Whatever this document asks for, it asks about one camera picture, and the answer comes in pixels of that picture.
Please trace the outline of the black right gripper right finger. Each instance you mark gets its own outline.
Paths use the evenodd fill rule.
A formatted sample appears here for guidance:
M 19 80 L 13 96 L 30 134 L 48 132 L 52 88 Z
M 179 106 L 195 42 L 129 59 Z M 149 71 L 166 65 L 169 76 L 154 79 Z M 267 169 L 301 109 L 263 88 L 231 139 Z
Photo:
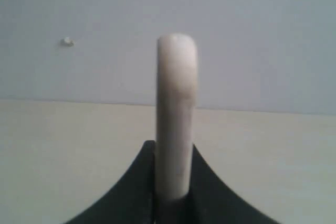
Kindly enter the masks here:
M 277 223 L 228 187 L 193 146 L 188 223 Z

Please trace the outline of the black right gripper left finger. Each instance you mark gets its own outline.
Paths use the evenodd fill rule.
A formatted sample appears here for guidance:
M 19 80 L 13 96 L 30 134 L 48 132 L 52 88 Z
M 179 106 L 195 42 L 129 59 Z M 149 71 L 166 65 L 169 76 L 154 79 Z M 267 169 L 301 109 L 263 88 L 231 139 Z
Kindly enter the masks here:
M 154 223 L 154 141 L 145 141 L 117 183 L 68 223 Z

